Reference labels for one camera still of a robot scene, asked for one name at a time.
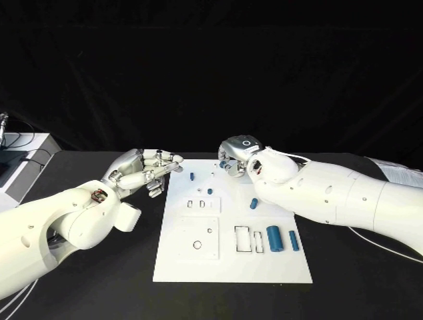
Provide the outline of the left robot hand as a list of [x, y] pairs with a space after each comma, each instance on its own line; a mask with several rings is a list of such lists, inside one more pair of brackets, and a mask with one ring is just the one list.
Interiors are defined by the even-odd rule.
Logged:
[[100, 195], [107, 198], [114, 194], [124, 199], [146, 187], [155, 198], [165, 191], [165, 176], [183, 170], [182, 162], [181, 155], [162, 149], [131, 149], [117, 157], [103, 175]]

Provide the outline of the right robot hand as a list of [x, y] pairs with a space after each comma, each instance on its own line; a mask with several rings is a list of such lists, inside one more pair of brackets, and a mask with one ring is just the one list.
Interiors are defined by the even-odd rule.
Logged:
[[237, 135], [222, 141], [218, 148], [218, 161], [220, 167], [231, 177], [244, 176], [248, 160], [261, 150], [263, 144], [251, 135]]

